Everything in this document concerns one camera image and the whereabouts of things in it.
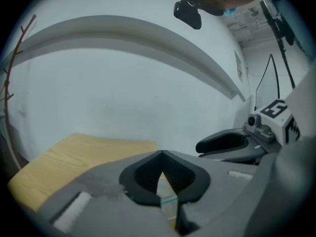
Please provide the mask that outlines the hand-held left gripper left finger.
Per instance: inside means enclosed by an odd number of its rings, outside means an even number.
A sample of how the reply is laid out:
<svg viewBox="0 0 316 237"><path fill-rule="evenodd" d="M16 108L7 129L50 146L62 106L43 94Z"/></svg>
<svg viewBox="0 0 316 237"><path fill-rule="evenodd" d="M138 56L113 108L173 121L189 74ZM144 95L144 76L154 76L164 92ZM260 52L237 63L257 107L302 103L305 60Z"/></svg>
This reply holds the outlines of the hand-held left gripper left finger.
<svg viewBox="0 0 316 237"><path fill-rule="evenodd" d="M178 237L161 209L135 203L119 176L152 153L104 163L52 194L38 209L62 237Z"/></svg>

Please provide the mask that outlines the thin green stick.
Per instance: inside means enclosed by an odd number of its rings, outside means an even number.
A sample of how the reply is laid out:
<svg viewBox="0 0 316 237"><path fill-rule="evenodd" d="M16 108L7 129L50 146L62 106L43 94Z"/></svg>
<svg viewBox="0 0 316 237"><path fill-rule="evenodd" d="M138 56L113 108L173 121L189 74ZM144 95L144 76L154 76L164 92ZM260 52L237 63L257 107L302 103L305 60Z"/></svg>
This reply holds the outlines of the thin green stick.
<svg viewBox="0 0 316 237"><path fill-rule="evenodd" d="M160 204L168 204L168 203L177 203L178 197L177 196L167 196L167 197L161 197L160 198Z"/></svg>

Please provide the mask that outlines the bare red-brown branch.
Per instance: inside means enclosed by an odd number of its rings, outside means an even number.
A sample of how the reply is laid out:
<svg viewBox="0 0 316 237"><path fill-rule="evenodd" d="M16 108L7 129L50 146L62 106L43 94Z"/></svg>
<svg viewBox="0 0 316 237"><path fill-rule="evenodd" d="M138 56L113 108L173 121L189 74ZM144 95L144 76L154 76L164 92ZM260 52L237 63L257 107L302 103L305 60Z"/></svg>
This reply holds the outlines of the bare red-brown branch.
<svg viewBox="0 0 316 237"><path fill-rule="evenodd" d="M23 28L23 26L21 26L21 36L13 50L12 56L10 58L10 62L9 62L9 66L7 69L7 73L6 73L6 79L4 81L4 124L5 124L5 140L9 149L9 152L13 158L13 161L15 163L15 165L17 166L18 170L21 170L21 168L24 166L23 161L21 160L20 154L17 152L15 146L14 146L14 141L13 141L13 135L11 133L10 130L10 120L9 120L9 106L8 106L8 101L9 99L11 99L13 97L14 94L9 94L9 84L10 84L10 76L11 76L11 72L12 72L12 68L13 68L13 63L14 63L14 59L17 56L17 54L22 53L23 51L19 51L19 47L22 43L22 40L26 34L26 32L29 30L30 26L32 25L32 23L35 21L37 15L33 14L29 23L27 24L26 28Z"/></svg>

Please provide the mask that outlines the black metal stand frame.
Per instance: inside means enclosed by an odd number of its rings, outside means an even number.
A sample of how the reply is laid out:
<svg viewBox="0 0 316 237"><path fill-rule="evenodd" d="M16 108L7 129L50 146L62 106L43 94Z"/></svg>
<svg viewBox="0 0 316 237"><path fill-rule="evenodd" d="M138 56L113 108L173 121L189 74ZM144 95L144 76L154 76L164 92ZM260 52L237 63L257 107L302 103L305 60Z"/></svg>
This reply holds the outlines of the black metal stand frame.
<svg viewBox="0 0 316 237"><path fill-rule="evenodd" d="M283 16L281 16L281 19L279 19L279 18L274 18L270 14L268 7L267 7L264 0L260 1L260 6L261 6L262 12L267 20L267 23L271 27L272 32L276 38L278 47L279 47L280 52L281 52L281 56L283 58L283 61L284 61L284 64L285 64L285 67L286 67L286 70L287 70L287 73L288 73L288 76L289 76L289 79L291 82L292 89L294 89L296 87L296 85L295 85L292 73L290 71L290 67L289 67L289 64L288 64L288 61L286 58L286 54L285 54L286 49L284 47L284 43L282 40L283 38L285 38L289 45L293 45L294 39L295 39L294 33L291 30L289 24L283 18Z"/></svg>

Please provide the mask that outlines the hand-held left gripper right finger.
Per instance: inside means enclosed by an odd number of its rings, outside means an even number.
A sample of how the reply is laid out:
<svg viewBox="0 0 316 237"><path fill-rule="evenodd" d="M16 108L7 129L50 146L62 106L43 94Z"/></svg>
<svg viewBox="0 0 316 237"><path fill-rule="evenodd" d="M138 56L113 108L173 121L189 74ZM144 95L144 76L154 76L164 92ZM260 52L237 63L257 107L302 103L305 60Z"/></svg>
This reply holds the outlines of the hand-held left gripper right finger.
<svg viewBox="0 0 316 237"><path fill-rule="evenodd" d="M162 151L162 170L179 202L176 229L162 237L245 237L253 205L243 196L257 169Z"/></svg>

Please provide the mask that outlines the wall poster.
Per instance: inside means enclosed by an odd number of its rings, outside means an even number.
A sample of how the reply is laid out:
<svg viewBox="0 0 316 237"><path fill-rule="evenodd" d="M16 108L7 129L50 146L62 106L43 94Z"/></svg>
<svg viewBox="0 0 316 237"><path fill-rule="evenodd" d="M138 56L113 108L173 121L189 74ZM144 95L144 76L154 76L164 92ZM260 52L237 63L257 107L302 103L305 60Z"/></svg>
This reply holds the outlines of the wall poster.
<svg viewBox="0 0 316 237"><path fill-rule="evenodd" d="M236 66L237 66L237 76L241 83L243 83L243 69L242 69L242 61L238 54L234 51L236 58Z"/></svg>

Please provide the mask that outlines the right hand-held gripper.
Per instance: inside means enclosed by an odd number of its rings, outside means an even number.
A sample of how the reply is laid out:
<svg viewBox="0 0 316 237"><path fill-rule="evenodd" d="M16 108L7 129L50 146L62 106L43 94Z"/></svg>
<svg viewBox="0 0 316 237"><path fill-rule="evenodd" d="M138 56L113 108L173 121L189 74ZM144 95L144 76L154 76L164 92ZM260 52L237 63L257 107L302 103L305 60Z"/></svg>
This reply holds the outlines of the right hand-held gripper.
<svg viewBox="0 0 316 237"><path fill-rule="evenodd" d="M261 147L247 147L248 137ZM260 160L266 153L277 153L282 147L299 140L301 133L284 100L276 99L248 116L242 128L226 129L196 144L200 158L245 163Z"/></svg>

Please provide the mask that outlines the blue face mask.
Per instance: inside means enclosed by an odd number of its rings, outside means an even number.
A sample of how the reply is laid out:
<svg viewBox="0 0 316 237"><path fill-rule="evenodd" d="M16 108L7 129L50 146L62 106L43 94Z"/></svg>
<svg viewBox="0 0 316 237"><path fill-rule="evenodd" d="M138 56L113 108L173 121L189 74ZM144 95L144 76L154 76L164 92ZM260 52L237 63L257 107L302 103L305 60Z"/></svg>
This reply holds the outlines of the blue face mask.
<svg viewBox="0 0 316 237"><path fill-rule="evenodd" d="M231 9L224 9L223 15L226 17L233 16L237 10L238 10L238 7L231 8Z"/></svg>

